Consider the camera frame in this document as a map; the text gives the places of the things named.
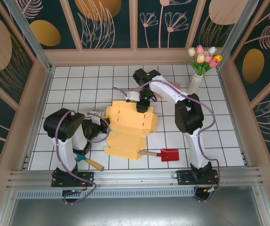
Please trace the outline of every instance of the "white vase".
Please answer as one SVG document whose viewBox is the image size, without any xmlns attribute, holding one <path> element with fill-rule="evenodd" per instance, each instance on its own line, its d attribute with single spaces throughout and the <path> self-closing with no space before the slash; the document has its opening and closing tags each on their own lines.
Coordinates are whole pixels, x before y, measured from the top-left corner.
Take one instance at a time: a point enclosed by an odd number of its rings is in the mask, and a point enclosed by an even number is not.
<svg viewBox="0 0 270 226">
<path fill-rule="evenodd" d="M 193 75 L 190 81 L 189 88 L 187 89 L 188 94 L 196 93 L 203 79 L 204 79 L 203 75 L 197 74 Z"/>
</svg>

